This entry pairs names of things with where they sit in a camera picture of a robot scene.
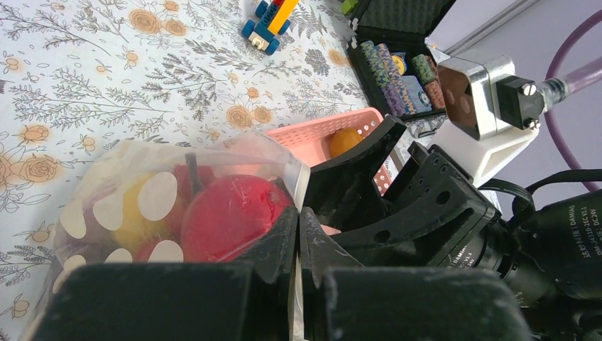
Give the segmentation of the red apple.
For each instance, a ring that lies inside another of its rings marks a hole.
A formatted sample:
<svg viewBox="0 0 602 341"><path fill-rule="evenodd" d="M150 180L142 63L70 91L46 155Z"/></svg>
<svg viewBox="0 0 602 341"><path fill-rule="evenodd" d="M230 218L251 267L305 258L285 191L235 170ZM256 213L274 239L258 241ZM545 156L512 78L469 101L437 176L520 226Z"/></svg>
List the red apple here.
<svg viewBox="0 0 602 341"><path fill-rule="evenodd" d="M275 183L254 175L228 175L210 183L182 220L186 262L230 261L267 234L293 201Z"/></svg>

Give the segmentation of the brown potato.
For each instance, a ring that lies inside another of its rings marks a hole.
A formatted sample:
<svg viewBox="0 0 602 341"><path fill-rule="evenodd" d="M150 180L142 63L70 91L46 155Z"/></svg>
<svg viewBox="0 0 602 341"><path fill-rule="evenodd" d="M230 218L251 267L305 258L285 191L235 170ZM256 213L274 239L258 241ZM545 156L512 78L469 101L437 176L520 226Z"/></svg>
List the brown potato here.
<svg viewBox="0 0 602 341"><path fill-rule="evenodd" d="M352 128L342 129L328 138L329 154L336 158L363 141L362 135Z"/></svg>

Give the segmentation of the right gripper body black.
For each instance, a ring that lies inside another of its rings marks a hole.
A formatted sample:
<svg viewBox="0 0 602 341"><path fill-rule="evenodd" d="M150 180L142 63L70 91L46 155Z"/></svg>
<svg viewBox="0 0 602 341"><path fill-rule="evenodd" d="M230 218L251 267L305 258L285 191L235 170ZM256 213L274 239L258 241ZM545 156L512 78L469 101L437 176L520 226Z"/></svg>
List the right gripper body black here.
<svg viewBox="0 0 602 341"><path fill-rule="evenodd" d="M497 271L501 242L495 205L450 156L434 146L393 203L389 216L333 239L366 266L427 266Z"/></svg>

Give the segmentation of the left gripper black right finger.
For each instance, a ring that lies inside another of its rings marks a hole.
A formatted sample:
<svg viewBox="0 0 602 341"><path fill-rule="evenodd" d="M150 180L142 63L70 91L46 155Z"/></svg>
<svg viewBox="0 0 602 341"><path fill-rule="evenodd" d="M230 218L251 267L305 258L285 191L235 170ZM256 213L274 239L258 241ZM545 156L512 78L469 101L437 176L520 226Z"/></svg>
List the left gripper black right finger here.
<svg viewBox="0 0 602 341"><path fill-rule="evenodd" d="M510 292L479 270L364 267L299 215L306 340L529 340Z"/></svg>

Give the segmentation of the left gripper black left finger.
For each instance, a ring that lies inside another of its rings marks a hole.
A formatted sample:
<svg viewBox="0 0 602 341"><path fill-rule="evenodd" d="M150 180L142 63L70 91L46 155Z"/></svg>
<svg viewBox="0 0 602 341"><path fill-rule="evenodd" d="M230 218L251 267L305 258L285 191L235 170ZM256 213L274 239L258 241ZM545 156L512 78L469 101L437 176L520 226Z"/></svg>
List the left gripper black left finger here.
<svg viewBox="0 0 602 341"><path fill-rule="evenodd" d="M29 340L291 340L298 212L224 263L99 264L70 274Z"/></svg>

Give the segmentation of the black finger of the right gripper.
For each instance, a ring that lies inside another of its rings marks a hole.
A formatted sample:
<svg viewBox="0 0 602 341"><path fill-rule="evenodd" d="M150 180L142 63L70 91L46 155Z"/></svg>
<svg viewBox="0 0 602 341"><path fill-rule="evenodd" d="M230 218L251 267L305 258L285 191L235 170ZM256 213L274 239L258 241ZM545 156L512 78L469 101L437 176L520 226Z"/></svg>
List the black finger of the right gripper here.
<svg viewBox="0 0 602 341"><path fill-rule="evenodd" d="M303 205L340 231L383 219L387 208L373 178L405 130L401 120L387 117L346 153L311 167Z"/></svg>

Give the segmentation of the clear zip top bag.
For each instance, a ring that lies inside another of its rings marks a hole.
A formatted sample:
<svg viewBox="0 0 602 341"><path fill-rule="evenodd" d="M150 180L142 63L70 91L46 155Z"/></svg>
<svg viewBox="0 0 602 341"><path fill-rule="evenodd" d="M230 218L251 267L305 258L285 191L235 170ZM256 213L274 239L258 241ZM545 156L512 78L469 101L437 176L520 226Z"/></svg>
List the clear zip top bag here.
<svg viewBox="0 0 602 341"><path fill-rule="evenodd" d="M32 340L50 299L77 268L231 261L301 208L310 169L265 134L213 146L122 141L89 167L53 227L53 262L21 334Z"/></svg>

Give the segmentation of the yellow lemon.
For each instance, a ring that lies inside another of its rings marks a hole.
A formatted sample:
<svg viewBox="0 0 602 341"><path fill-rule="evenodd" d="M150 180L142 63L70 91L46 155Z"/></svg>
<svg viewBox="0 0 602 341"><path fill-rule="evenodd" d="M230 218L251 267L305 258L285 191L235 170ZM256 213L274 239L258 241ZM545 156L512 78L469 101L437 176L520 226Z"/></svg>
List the yellow lemon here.
<svg viewBox="0 0 602 341"><path fill-rule="evenodd" d="M139 210L138 196L141 188L154 176L146 173L139 176L125 191L123 198L123 221L114 233L118 244L135 254L147 241L159 237L165 229L162 220L147 220Z"/></svg>

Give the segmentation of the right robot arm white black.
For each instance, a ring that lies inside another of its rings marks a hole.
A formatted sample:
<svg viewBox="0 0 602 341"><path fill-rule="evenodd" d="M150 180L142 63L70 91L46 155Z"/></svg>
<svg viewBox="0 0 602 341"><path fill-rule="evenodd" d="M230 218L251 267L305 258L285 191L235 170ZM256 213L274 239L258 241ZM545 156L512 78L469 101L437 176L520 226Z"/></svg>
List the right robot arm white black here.
<svg viewBox="0 0 602 341"><path fill-rule="evenodd" d="M600 340L601 192L537 209L533 193L600 180L568 170L475 187L440 147L385 191L392 117L312 168L300 213L306 340Z"/></svg>

